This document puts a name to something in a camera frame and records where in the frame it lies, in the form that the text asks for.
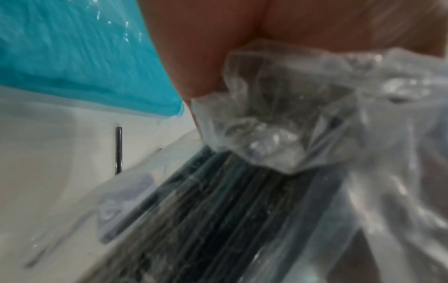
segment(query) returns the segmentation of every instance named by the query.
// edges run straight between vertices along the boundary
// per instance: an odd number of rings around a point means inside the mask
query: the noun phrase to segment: crumpled plastic
[[[1,2],[0,84],[162,116],[183,110],[136,0]]]
[[[447,69],[401,49],[332,54],[259,41],[229,55],[225,88],[193,100],[192,111],[218,152],[285,174],[344,168],[342,207],[353,209],[381,281],[445,282]],[[322,233],[317,246],[334,244]],[[271,282],[272,263],[293,243],[283,238],[253,282]],[[292,282],[304,274],[295,270]]]

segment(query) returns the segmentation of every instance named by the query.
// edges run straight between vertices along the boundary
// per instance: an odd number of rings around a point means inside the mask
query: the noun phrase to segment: white surface
[[[114,176],[114,135],[118,125],[123,127],[124,169],[194,129],[187,111],[182,117],[145,117],[0,88],[0,258],[19,250],[21,235],[33,225],[73,205]],[[92,234],[93,229],[90,222],[82,233]],[[83,235],[73,241],[82,245]],[[17,267],[0,266],[1,281],[71,283],[105,250],[92,251],[88,260],[71,247],[65,251],[70,256],[52,259],[62,266],[70,261],[81,262],[82,268],[71,269],[73,274],[54,267],[41,270],[40,275],[22,274],[14,270]]]

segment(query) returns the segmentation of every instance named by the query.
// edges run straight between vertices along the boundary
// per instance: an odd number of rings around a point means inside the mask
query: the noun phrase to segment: teal fabric
[[[182,111],[136,0],[0,1],[0,84],[163,116]]]

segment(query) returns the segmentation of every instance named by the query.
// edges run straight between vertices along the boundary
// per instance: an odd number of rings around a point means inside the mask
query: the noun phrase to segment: metal rod
[[[115,175],[123,171],[123,129],[115,128]]]

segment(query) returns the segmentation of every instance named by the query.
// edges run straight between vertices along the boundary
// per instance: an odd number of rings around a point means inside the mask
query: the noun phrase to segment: skin
[[[229,51],[266,38],[334,52],[403,47],[441,56],[438,0],[139,0],[181,97],[213,91]]]

